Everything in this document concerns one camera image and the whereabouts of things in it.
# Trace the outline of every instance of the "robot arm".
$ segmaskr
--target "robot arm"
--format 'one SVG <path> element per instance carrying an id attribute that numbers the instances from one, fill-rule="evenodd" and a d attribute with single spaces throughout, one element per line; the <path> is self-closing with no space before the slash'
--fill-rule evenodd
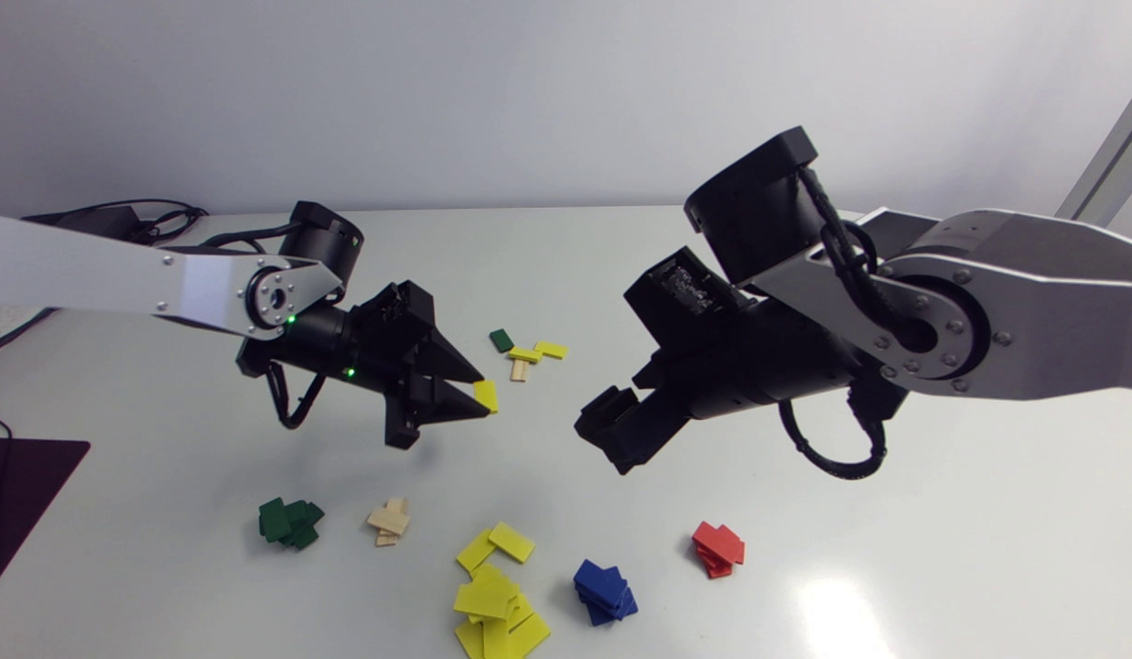
<path id="1" fill-rule="evenodd" d="M 284 237 L 277 255 L 213 241 L 153 249 L 0 217 L 0 303 L 153 314 L 243 336 L 241 371 L 267 378 L 289 428 L 331 378 L 381 393 L 386 443 L 404 450 L 423 422 L 489 413 L 447 383 L 483 378 L 436 330 L 427 291 L 404 281 L 349 311 L 336 307 L 365 241 L 355 225 L 299 202 L 289 224 L 261 233 Z M 293 413 L 282 363 L 315 374 Z"/>
<path id="2" fill-rule="evenodd" d="M 882 422 L 909 391 L 1029 400 L 1132 388 L 1132 241 L 995 209 L 938 222 L 880 208 L 839 222 L 807 168 L 815 157 L 796 128 L 688 198 L 728 280 L 684 249 L 625 294 L 659 343 L 635 376 L 653 391 L 640 402 L 608 388 L 575 425 L 621 474 L 684 422 L 762 404 L 779 404 L 817 467 L 858 479 L 878 468 Z M 797 430 L 792 400 L 841 387 L 869 461 L 826 460 Z"/>

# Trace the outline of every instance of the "yellow block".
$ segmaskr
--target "yellow block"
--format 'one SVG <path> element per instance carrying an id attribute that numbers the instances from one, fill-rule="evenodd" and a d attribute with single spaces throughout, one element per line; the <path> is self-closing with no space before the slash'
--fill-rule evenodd
<path id="1" fill-rule="evenodd" d="M 537 363 L 541 361 L 541 352 L 528 351 L 524 349 L 513 349 L 508 351 L 508 359 L 523 359 L 524 361 L 531 361 L 532 363 Z"/>
<path id="2" fill-rule="evenodd" d="M 464 647 L 464 653 L 469 659 L 484 659 L 484 631 L 483 627 L 474 623 L 464 622 L 456 627 L 456 637 Z"/>
<path id="3" fill-rule="evenodd" d="M 509 584 L 501 580 L 473 581 L 461 585 L 452 608 L 471 616 L 498 618 L 504 624 L 508 614 L 508 600 L 512 599 L 511 592 Z"/>
<path id="4" fill-rule="evenodd" d="M 489 542 L 490 533 L 491 529 L 480 531 L 480 534 L 472 542 L 469 542 L 469 547 L 464 547 L 464 551 L 456 555 L 456 563 L 460 563 L 461 567 L 464 567 L 470 574 L 480 567 L 486 558 L 489 558 L 491 550 L 496 549 L 496 546 Z"/>
<path id="5" fill-rule="evenodd" d="M 532 548 L 537 546 L 531 539 L 516 532 L 513 527 L 504 522 L 496 523 L 496 528 L 489 533 L 489 541 L 518 563 L 524 563 L 532 554 Z"/>
<path id="6" fill-rule="evenodd" d="M 532 616 L 532 606 L 529 604 L 528 597 L 524 597 L 524 592 L 522 592 L 516 596 L 516 608 L 513 609 L 512 614 L 508 614 L 506 621 L 508 623 L 508 631 L 515 630 L 529 616 Z"/>
<path id="7" fill-rule="evenodd" d="M 484 659 L 508 659 L 508 625 L 504 621 L 483 623 Z"/>
<path id="8" fill-rule="evenodd" d="M 479 380 L 479 383 L 472 384 L 472 388 L 477 395 L 477 402 L 488 408 L 492 413 L 499 412 L 498 404 L 496 404 L 496 383 L 494 380 Z"/>
<path id="9" fill-rule="evenodd" d="M 532 614 L 508 634 L 508 650 L 512 657 L 524 657 L 532 649 L 549 637 L 549 625 L 541 616 Z"/>
<path id="10" fill-rule="evenodd" d="M 566 359 L 566 353 L 569 351 L 568 346 L 559 346 L 557 343 L 550 342 L 538 342 L 532 349 L 544 356 L 551 356 L 554 359 Z"/>

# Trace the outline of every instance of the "stack of green blocks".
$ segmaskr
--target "stack of green blocks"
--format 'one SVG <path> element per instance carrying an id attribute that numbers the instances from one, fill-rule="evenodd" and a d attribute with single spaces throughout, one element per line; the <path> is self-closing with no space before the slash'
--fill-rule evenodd
<path id="1" fill-rule="evenodd" d="M 281 542 L 285 547 L 291 544 L 298 549 L 306 549 L 310 542 L 318 539 L 318 531 L 314 530 L 314 524 L 324 514 L 326 513 L 321 508 L 306 504 L 305 499 L 285 505 L 281 497 L 276 497 L 260 506 L 260 516 L 256 524 L 266 541 Z"/>

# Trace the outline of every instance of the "pile of yellow blocks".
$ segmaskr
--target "pile of yellow blocks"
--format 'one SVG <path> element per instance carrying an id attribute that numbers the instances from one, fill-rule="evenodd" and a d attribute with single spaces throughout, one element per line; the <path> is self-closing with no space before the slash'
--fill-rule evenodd
<path id="1" fill-rule="evenodd" d="M 486 529 L 464 547 L 456 562 L 472 576 L 456 592 L 454 609 L 469 617 L 456 627 L 470 659 L 523 659 L 549 637 L 549 626 L 532 609 L 518 584 L 494 564 L 486 563 L 500 549 L 520 563 L 532 554 L 532 541 L 501 522 Z"/>

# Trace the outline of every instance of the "stack of blue blocks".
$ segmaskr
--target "stack of blue blocks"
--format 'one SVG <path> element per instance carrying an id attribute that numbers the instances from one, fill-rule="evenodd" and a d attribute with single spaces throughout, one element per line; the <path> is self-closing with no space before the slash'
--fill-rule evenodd
<path id="1" fill-rule="evenodd" d="M 611 621 L 621 621 L 637 613 L 635 594 L 627 585 L 627 580 L 618 573 L 618 567 L 603 571 L 590 560 L 583 560 L 582 567 L 574 573 L 574 590 L 590 610 L 590 624 L 604 625 Z"/>

